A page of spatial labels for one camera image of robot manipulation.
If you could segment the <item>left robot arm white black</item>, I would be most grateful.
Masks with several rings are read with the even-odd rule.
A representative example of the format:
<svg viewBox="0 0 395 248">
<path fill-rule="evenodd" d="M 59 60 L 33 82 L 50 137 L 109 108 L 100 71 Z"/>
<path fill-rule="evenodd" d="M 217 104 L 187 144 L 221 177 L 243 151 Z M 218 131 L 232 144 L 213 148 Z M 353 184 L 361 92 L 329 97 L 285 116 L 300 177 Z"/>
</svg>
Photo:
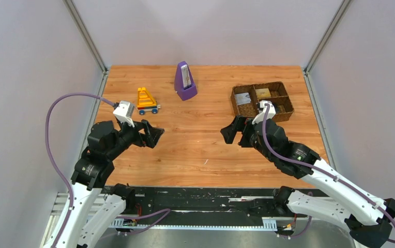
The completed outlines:
<svg viewBox="0 0 395 248">
<path fill-rule="evenodd" d="M 74 166 L 64 209 L 44 247 L 94 247 L 113 220 L 122 213 L 132 213 L 137 202 L 135 189 L 118 183 L 101 208 L 89 217 L 114 170 L 114 159 L 132 145 L 154 148 L 164 132 L 147 120 L 133 125 L 122 123 L 119 130 L 112 121 L 94 124 L 88 145 Z"/>
</svg>

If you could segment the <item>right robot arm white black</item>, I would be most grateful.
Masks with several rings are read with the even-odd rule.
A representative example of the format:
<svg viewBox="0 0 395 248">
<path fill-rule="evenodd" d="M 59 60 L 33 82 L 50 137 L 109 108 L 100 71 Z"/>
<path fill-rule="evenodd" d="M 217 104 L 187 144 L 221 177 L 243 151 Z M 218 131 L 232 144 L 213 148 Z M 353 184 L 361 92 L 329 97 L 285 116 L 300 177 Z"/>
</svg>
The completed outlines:
<svg viewBox="0 0 395 248">
<path fill-rule="evenodd" d="M 281 187 L 273 202 L 277 214 L 292 212 L 321 219 L 349 232 L 366 247 L 381 247 L 390 241 L 395 230 L 395 199 L 376 197 L 350 182 L 314 150 L 290 141 L 284 129 L 270 119 L 258 122 L 236 116 L 221 129 L 227 144 L 238 132 L 241 147 L 257 150 L 284 174 L 316 186 L 331 198 L 327 201 Z"/>
</svg>

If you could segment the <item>white silver card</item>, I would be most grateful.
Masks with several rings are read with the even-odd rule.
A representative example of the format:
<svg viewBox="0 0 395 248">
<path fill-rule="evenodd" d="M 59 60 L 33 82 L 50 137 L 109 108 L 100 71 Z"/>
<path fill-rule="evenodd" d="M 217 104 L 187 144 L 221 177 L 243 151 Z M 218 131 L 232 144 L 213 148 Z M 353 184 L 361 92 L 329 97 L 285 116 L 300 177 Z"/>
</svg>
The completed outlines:
<svg viewBox="0 0 395 248">
<path fill-rule="evenodd" d="M 234 95 L 237 105 L 244 105 L 251 103 L 251 96 L 248 92 L 239 93 Z"/>
</svg>

